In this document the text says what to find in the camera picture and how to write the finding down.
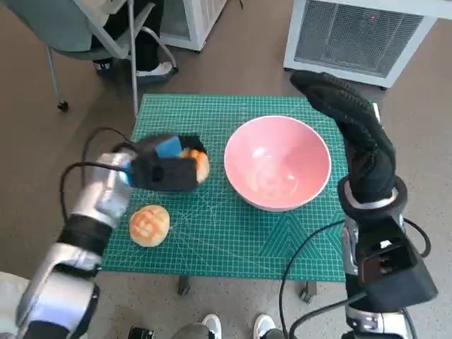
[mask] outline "black glove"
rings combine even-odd
[[[333,118],[350,151],[349,180],[360,203],[391,196],[396,152],[374,108],[353,87],[327,73],[298,71],[290,78],[311,106]]]

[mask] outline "bread roll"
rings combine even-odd
[[[162,206],[145,206],[130,218],[130,238],[143,247],[159,245],[167,236],[169,229],[170,215]]]
[[[204,182],[209,176],[210,165],[209,159],[204,152],[198,150],[185,149],[179,155],[180,157],[192,157],[196,160],[196,180],[198,183]]]

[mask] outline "white air purifier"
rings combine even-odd
[[[165,0],[162,41],[200,52],[225,4],[226,0]]]
[[[389,88],[436,21],[413,3],[294,0],[284,67]]]

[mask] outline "gray chair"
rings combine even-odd
[[[46,45],[50,72],[58,108],[66,111],[69,106],[62,98],[55,76],[52,50],[64,56],[80,60],[99,60],[106,58],[130,59],[132,64],[133,113],[138,115],[138,91],[136,81],[135,38],[142,31],[150,34],[165,51],[173,67],[177,63],[168,48],[158,36],[146,26],[146,18],[154,4],[149,3],[135,18],[133,0],[106,1],[100,8],[103,13],[115,14],[127,1],[129,7],[129,29],[118,39],[112,37],[92,17],[92,13],[81,0],[3,0]],[[103,48],[91,49],[92,35],[102,43]]]

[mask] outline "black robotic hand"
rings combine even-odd
[[[198,186],[196,161],[179,157],[185,148],[207,153],[198,136],[147,136],[128,147],[137,154],[131,163],[132,187],[153,191],[190,191]]]
[[[298,71],[290,81],[314,109],[335,119],[347,144],[350,188],[355,199],[368,203],[390,197],[396,153],[372,104],[346,82],[327,73]]]

